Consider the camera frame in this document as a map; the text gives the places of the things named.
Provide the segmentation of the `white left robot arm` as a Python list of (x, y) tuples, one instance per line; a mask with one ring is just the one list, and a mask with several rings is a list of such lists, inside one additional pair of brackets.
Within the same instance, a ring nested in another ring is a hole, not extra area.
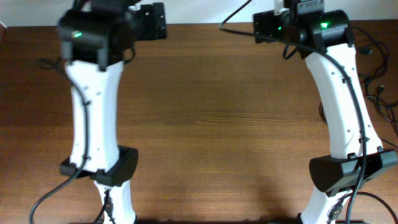
[(89, 177), (101, 196), (105, 223), (135, 223), (130, 183), (137, 149), (120, 146), (116, 137), (118, 87), (134, 43), (167, 37), (161, 2), (92, 1), (75, 6), (58, 24), (65, 73), (72, 83), (74, 140), (60, 173)]

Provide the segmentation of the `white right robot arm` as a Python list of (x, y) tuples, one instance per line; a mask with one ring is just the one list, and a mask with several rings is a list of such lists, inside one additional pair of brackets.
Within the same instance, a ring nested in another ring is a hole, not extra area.
[(356, 69), (354, 34), (342, 10), (323, 1), (278, 1), (253, 16), (256, 42), (296, 45), (317, 85), (330, 135), (330, 153), (309, 163), (314, 190), (297, 223), (334, 223), (349, 213), (363, 185), (397, 164), (369, 118)]

